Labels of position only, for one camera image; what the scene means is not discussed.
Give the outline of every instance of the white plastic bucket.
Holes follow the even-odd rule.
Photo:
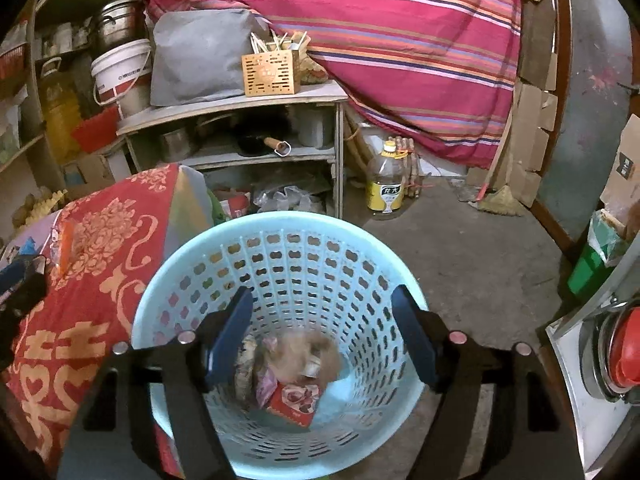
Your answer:
[[[151,42],[136,40],[102,54],[91,63],[94,99],[100,106],[118,103],[120,117],[150,105]]]

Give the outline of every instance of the small metal pot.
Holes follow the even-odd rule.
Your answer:
[[[165,162],[178,162],[195,151],[196,145],[185,126],[160,135],[160,153]]]
[[[144,0],[115,0],[96,14],[90,25],[94,59],[117,46],[148,38]]]

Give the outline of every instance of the gray cloth bag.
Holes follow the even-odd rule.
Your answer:
[[[252,32],[268,39],[267,29],[246,9],[163,14],[154,27],[151,104],[183,105],[242,95],[241,56],[254,52]]]

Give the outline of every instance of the yellow bottle label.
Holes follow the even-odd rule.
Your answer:
[[[404,197],[402,184],[367,184],[367,207],[373,211],[391,213],[400,207]]]

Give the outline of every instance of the basket rim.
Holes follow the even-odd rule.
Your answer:
[[[418,306],[420,306],[423,310],[428,310],[426,300],[422,291],[420,290],[420,286],[417,280],[413,277],[411,271],[405,265],[405,263],[400,259],[400,257],[395,254],[389,247],[387,247],[382,241],[378,240],[375,236],[367,233],[364,229],[355,226],[354,224],[350,224],[344,220],[340,220],[337,218],[332,218],[326,215],[317,214],[317,213],[309,213],[309,212],[300,212],[300,211],[276,211],[276,212],[267,212],[260,213],[254,215],[247,215],[241,218],[234,219],[229,222],[225,222],[223,224],[217,225],[215,227],[209,228],[208,230],[200,233],[199,235],[193,237],[187,243],[185,243],[182,247],[180,247],[174,254],[169,256],[169,258],[161,265],[158,271],[155,273],[153,278],[149,281],[149,284],[146,286],[146,289],[140,299],[140,303],[138,305],[138,309],[136,310],[136,315],[134,316],[132,330],[131,330],[131,345],[133,348],[143,348],[143,336],[146,335],[146,331],[142,326],[142,320],[144,317],[144,311],[146,310],[146,306],[148,303],[148,297],[150,290],[154,290],[158,283],[164,280],[164,277],[168,270],[173,266],[175,262],[181,259],[182,255],[191,251],[194,247],[199,246],[202,243],[204,238],[209,237],[210,232],[215,230],[216,233],[221,233],[225,229],[233,229],[236,230],[238,228],[242,228],[244,224],[251,225],[253,229],[255,229],[254,224],[259,224],[261,222],[268,221],[278,221],[278,220],[286,220],[290,219],[293,216],[297,217],[298,220],[309,222],[309,224],[325,224],[328,226],[337,227],[340,229],[346,229],[350,232],[351,236],[355,236],[360,240],[369,243],[375,250],[379,251],[385,257],[385,260],[396,267],[399,272],[403,276],[410,276],[413,280],[413,283],[405,283],[409,286],[414,295],[415,301]],[[373,437],[368,445],[361,446],[356,448],[354,452],[349,454],[340,454],[340,458],[336,460],[335,458],[328,458],[326,461],[322,460],[324,457],[318,457],[314,460],[313,463],[305,464],[305,465],[297,465],[295,463],[269,463],[261,466],[253,466],[246,464],[244,462],[238,462],[237,460],[231,460],[230,463],[234,468],[236,475],[243,478],[252,478],[257,480],[295,480],[295,479],[311,479],[318,478],[321,476],[331,475],[335,472],[341,471],[345,468],[348,468],[355,463],[360,462],[376,450],[378,450],[387,440],[391,438],[391,436],[400,428],[400,426],[404,423],[405,420],[409,417],[411,412],[414,409],[415,404],[417,403],[422,391],[424,389],[424,384],[420,382],[420,380],[415,377],[414,384],[405,385],[405,388],[408,389],[406,391],[406,400],[402,404],[402,406],[398,406],[396,409],[396,417],[390,424],[386,424],[381,428],[379,432]],[[162,430],[171,438],[174,438],[174,434],[172,431],[171,424],[168,420],[168,414],[161,409],[158,405],[154,396],[151,396],[151,406],[152,413],[156,423],[162,428]]]

